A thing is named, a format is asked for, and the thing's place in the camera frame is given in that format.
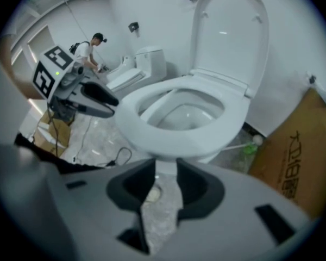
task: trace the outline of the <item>white shirt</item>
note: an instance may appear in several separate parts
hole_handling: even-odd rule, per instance
[[[29,109],[28,100],[5,74],[0,63],[0,144],[14,143]]]
[[[84,57],[89,57],[93,53],[93,47],[89,45],[87,42],[81,43],[75,51],[75,57],[76,61],[83,64],[83,59]]]

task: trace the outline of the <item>toilet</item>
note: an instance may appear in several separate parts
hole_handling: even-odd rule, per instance
[[[262,0],[198,0],[189,74],[123,98],[115,114],[120,132],[137,150],[164,161],[210,161],[242,128],[268,45]]]
[[[115,76],[110,76],[111,81],[106,84],[119,99],[136,89],[162,81],[167,76],[166,62],[161,47],[144,47],[138,50],[135,58],[136,68],[128,69],[124,73],[116,72]]]
[[[123,56],[123,57],[121,57],[120,65],[117,68],[115,68],[114,70],[110,71],[106,75],[106,79],[108,80],[108,82],[113,81],[121,74],[123,74],[126,71],[129,71],[130,69],[133,69],[133,68],[135,68],[134,58],[131,56],[128,56],[128,55]]]

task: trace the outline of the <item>floor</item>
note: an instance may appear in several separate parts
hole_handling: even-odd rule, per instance
[[[70,145],[62,158],[71,163],[105,166],[116,159],[118,150],[127,147],[132,156],[128,162],[149,158],[135,151],[115,126],[114,119],[101,119],[78,114],[71,125]],[[241,130],[230,146],[251,142],[252,137]],[[122,165],[130,157],[122,150],[116,163]],[[245,155],[243,148],[221,152],[210,163],[226,169],[247,173],[254,155]],[[157,173],[153,189],[141,211],[150,253],[155,254],[176,231],[177,211],[183,206],[180,189],[172,175]]]

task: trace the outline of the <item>man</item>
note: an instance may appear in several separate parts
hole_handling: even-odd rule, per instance
[[[96,71],[101,70],[102,65],[98,64],[93,58],[93,46],[98,46],[104,41],[104,36],[101,33],[96,33],[93,39],[88,42],[82,42],[76,48],[75,57],[76,61]]]

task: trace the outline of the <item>cardboard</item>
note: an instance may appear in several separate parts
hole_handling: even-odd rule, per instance
[[[289,118],[259,148],[249,174],[312,218],[326,207],[326,104],[309,89]]]
[[[51,114],[51,117],[53,117],[54,112],[53,111],[49,111],[49,112]],[[68,126],[70,126],[73,121],[74,121],[74,116],[69,121],[63,121],[63,122],[66,123]],[[50,122],[51,121],[49,119],[48,112],[45,111],[45,113],[43,114],[42,118],[40,119],[40,123],[44,123],[44,124],[49,125]]]
[[[58,157],[60,157],[68,147],[70,139],[70,127],[62,120],[53,119],[58,132]],[[34,144],[54,155],[56,155],[55,142],[57,134],[52,121],[49,119],[48,112],[45,112],[34,133]]]

